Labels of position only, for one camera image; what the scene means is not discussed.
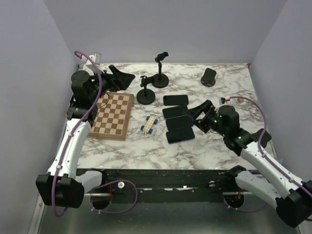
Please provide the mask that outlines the black phone stand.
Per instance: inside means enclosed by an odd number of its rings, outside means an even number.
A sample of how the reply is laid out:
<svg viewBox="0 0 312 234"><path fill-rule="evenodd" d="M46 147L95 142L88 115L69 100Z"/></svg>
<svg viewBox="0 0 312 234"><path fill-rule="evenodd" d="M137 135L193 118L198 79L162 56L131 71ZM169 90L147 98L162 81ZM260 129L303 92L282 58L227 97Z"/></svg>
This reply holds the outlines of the black phone stand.
<svg viewBox="0 0 312 234"><path fill-rule="evenodd" d="M158 73L153 76L154 82L152 85L156 88L165 88L169 84L168 77L162 73L162 61L169 56L168 52L158 54L155 58L155 62L158 63Z"/></svg>
<svg viewBox="0 0 312 234"><path fill-rule="evenodd" d="M154 83L155 79L154 77L147 77L147 76L141 76L141 84L140 86L143 87L143 90L140 90L137 95L137 101L139 104L142 105L150 105L155 101L156 95L154 91L147 88L148 84Z"/></svg>

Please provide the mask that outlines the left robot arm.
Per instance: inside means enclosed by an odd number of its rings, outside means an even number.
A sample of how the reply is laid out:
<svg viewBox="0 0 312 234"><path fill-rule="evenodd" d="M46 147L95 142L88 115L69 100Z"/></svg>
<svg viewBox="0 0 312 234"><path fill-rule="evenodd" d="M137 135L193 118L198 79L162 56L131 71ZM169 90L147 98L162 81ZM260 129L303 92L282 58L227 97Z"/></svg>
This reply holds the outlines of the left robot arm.
<svg viewBox="0 0 312 234"><path fill-rule="evenodd" d="M98 171L87 171L80 176L76 172L83 144L97 115L96 102L107 91L126 90L135 79L135 75L121 72L113 65L109 69L109 74L97 72L90 75L81 70L71 76L73 95L60 147L47 173L36 179L36 187L45 205L79 208L88 191L94 189L102 193L108 187L108 180Z"/></svg>

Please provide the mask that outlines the black phone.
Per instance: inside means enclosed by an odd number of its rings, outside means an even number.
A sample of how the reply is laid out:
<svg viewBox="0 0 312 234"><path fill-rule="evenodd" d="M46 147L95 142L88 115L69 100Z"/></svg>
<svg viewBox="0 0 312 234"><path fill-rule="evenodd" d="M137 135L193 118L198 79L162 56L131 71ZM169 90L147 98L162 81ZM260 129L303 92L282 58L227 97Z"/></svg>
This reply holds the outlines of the black phone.
<svg viewBox="0 0 312 234"><path fill-rule="evenodd" d="M163 104L165 106L188 105L189 99L187 95L165 95L163 96Z"/></svg>
<svg viewBox="0 0 312 234"><path fill-rule="evenodd" d="M169 144L192 140L195 138L193 129L191 127L173 129L166 133Z"/></svg>
<svg viewBox="0 0 312 234"><path fill-rule="evenodd" d="M168 131L172 131L175 129L192 127L193 121L188 116L175 117L167 119L166 126Z"/></svg>
<svg viewBox="0 0 312 234"><path fill-rule="evenodd" d="M186 116L185 112L188 110L186 105L179 105L162 110L165 119L172 119L176 117Z"/></svg>

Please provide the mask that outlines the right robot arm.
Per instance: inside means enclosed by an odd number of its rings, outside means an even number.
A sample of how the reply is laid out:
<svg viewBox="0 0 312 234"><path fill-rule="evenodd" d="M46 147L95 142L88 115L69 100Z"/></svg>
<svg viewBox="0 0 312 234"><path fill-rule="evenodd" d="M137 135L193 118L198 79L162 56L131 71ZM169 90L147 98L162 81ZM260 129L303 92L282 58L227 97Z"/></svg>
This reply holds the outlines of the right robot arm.
<svg viewBox="0 0 312 234"><path fill-rule="evenodd" d="M223 137L228 149L252 164L264 177L262 180L247 170L225 177L230 191L247 190L273 207L281 220L297 227L312 215L312 182L297 177L270 154L240 126L239 114L233 106L215 108L210 100L186 110L194 125L202 132L213 130Z"/></svg>

